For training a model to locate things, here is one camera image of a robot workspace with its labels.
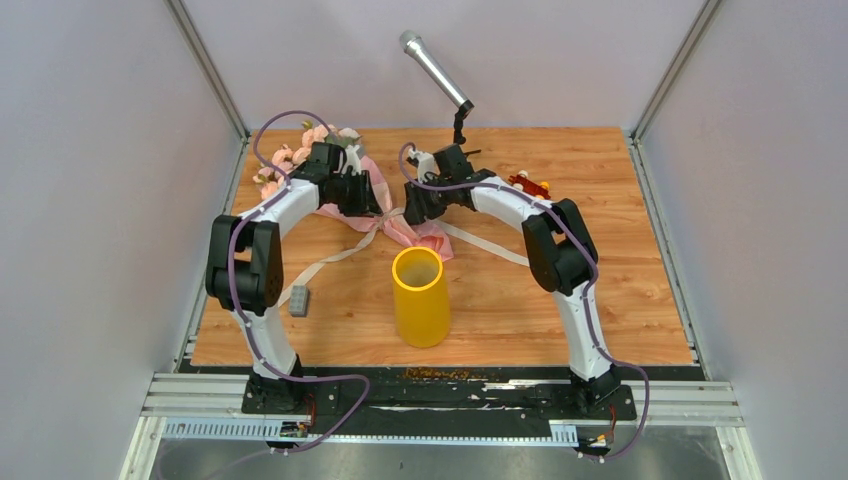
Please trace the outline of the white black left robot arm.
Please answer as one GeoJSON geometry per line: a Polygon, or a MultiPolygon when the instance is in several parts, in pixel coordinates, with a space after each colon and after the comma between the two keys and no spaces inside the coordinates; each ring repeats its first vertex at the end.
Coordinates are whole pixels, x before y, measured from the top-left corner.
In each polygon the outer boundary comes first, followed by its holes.
{"type": "Polygon", "coordinates": [[[212,223],[205,288],[240,325],[252,356],[245,395],[264,411],[293,413],[306,400],[308,381],[278,306],[284,290],[282,239],[327,204],[348,216],[382,215],[360,146],[314,144],[310,158],[284,173],[270,197],[212,223]]]}

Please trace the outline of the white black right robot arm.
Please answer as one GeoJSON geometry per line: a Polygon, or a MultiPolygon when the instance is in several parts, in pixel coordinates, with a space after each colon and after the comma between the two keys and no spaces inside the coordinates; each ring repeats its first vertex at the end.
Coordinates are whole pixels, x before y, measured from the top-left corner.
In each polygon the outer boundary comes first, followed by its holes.
{"type": "Polygon", "coordinates": [[[584,417],[601,414],[620,379],[596,305],[598,253],[576,203],[533,197],[488,169],[475,169],[457,144],[428,153],[408,142],[398,163],[407,179],[409,225],[436,220],[448,206],[460,205],[521,233],[531,274],[552,295],[565,329],[572,406],[584,417]]]}

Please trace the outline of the pink flower bouquet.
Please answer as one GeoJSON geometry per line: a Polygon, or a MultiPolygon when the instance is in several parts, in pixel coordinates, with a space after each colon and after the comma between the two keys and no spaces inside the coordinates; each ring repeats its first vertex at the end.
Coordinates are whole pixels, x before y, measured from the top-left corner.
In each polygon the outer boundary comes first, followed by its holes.
{"type": "MultiPolygon", "coordinates": [[[[293,148],[282,144],[271,156],[270,166],[260,164],[252,177],[252,182],[260,192],[260,197],[265,200],[273,196],[283,185],[283,177],[279,174],[284,171],[292,174],[296,167],[303,164],[312,147],[317,142],[340,144],[347,148],[362,144],[361,135],[352,128],[339,129],[334,125],[324,126],[320,123],[314,125],[307,121],[304,123],[304,132],[301,135],[301,145],[293,148]]],[[[454,252],[446,232],[432,222],[411,226],[402,214],[395,211],[389,184],[377,164],[366,154],[359,155],[361,167],[369,172],[370,185],[373,188],[375,198],[381,212],[389,216],[384,221],[376,217],[349,217],[344,216],[334,204],[326,204],[316,211],[318,215],[339,220],[352,229],[368,233],[374,228],[379,228],[386,236],[403,247],[426,247],[439,254],[442,260],[448,261],[454,257],[454,252]]]]}

